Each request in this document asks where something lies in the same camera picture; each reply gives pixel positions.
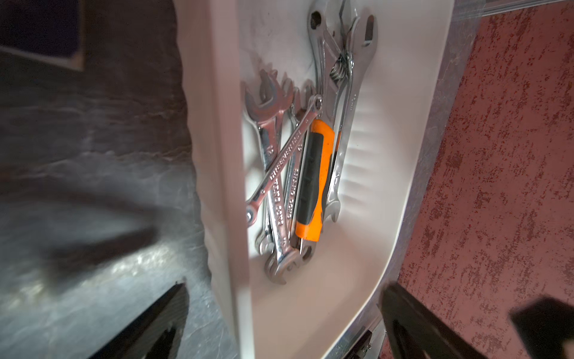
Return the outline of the orange handled adjustable wrench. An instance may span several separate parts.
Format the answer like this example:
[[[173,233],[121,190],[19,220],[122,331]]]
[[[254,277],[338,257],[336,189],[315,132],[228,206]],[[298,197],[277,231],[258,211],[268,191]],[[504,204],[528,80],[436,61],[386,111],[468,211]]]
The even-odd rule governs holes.
[[[328,25],[331,4],[345,2],[314,1],[308,17],[317,94],[324,100],[322,113],[309,128],[296,213],[295,235],[308,246],[314,246],[322,233],[336,142],[336,112],[348,81],[345,36],[336,35]]]

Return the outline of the small silver combination wrench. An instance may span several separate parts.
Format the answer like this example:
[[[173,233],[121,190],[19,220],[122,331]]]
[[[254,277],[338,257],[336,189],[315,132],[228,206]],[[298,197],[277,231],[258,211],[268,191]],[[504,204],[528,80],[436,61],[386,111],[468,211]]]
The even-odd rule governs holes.
[[[275,180],[280,177],[288,160],[290,160],[300,143],[303,141],[303,137],[309,130],[311,123],[322,113],[323,107],[324,100],[321,95],[317,94],[309,99],[309,108],[306,110],[303,120],[297,125],[285,146],[277,154],[276,159],[272,162],[270,168],[265,173],[265,176],[256,191],[246,201],[246,219],[248,227],[251,227],[257,222],[259,207],[261,206],[264,197],[272,188]]]

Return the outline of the medium silver combination wrench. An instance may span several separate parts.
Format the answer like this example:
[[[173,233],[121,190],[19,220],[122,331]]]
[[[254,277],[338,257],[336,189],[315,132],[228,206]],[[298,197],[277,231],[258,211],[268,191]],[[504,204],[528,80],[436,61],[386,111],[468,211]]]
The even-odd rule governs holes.
[[[309,82],[304,89],[303,96],[300,95],[298,88],[294,89],[294,103],[291,105],[289,110],[289,119],[291,121],[292,133],[295,133],[295,129],[302,121],[306,112],[306,103],[309,98],[315,94],[315,87]],[[286,208],[286,220],[285,225],[288,230],[288,238],[290,245],[297,252],[300,252],[300,240],[294,234],[295,224],[294,215],[297,206],[297,192],[298,192],[298,181],[300,176],[300,169],[302,163],[303,149],[305,145],[305,140],[303,139],[294,153],[291,155],[290,160],[286,166],[286,178],[283,184],[285,208]]]

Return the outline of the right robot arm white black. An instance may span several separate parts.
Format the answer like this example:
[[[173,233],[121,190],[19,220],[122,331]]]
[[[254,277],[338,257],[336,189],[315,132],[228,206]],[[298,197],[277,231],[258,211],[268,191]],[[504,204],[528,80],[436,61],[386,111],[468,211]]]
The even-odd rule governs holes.
[[[541,297],[510,313],[530,358],[573,358],[573,306]]]

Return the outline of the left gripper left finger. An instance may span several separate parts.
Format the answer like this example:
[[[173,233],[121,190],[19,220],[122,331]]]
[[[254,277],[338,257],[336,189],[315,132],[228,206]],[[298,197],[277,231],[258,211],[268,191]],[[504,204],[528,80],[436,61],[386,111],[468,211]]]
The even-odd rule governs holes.
[[[176,358],[189,311],[184,283],[173,285],[92,358]]]

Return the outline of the white plastic storage box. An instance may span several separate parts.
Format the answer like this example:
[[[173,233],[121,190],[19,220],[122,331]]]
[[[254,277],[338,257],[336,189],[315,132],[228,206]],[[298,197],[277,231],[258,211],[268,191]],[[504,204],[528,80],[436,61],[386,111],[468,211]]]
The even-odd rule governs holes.
[[[211,285],[241,358],[325,358],[398,242],[453,1],[176,1]]]

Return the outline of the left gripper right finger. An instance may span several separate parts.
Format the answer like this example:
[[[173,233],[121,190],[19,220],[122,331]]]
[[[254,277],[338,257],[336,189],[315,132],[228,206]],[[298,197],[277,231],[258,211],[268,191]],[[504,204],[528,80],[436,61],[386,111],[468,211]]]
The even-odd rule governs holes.
[[[379,308],[394,358],[483,358],[399,283],[387,284]]]

